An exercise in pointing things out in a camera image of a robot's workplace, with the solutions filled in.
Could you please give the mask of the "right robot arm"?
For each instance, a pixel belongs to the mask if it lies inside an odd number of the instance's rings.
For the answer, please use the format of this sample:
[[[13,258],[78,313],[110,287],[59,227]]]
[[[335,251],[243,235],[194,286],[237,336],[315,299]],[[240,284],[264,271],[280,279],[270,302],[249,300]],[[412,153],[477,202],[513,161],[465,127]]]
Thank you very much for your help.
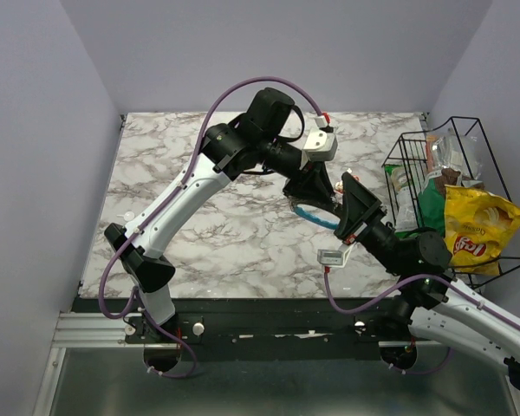
[[[399,238],[382,219],[381,201],[351,173],[341,176],[342,204],[335,236],[362,245],[399,278],[393,306],[381,318],[383,333],[438,341],[503,369],[520,391],[520,318],[447,276],[452,255],[436,231]]]

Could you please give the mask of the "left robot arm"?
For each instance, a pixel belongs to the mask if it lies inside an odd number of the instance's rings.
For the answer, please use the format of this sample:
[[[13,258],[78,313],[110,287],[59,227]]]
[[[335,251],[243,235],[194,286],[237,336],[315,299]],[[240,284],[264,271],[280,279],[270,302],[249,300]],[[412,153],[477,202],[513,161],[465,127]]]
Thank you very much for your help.
[[[146,315],[145,331],[156,342],[168,341],[176,314],[169,290],[174,266],[164,253],[181,227],[212,196],[241,175],[277,173],[286,179],[283,195],[292,207],[303,205],[335,217],[340,203],[329,180],[326,162],[337,149],[330,118],[317,112],[303,148],[281,134],[290,114],[300,108],[285,93],[264,88],[248,109],[227,123],[202,127],[188,165],[134,220],[111,223],[104,231],[136,285]]]

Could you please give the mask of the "blue key tag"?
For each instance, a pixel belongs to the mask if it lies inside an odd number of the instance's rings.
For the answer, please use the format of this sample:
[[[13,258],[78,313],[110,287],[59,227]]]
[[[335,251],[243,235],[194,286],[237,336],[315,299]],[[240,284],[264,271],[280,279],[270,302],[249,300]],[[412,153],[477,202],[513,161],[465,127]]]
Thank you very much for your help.
[[[325,229],[334,231],[337,228],[338,221],[336,219],[324,218],[322,214],[315,210],[311,205],[296,205],[292,211],[300,218],[321,226]]]

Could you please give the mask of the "grey curved keyring holder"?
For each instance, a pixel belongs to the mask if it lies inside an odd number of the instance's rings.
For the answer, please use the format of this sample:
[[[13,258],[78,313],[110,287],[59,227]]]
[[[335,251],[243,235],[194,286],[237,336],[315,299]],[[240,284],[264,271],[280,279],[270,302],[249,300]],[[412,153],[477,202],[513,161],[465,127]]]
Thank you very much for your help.
[[[341,221],[342,206],[341,203],[335,198],[331,198],[329,202],[323,202],[315,199],[299,198],[288,198],[288,200],[289,207],[291,210],[296,205],[311,205],[315,207],[316,211],[320,213],[324,212],[333,216],[338,221],[338,224]]]

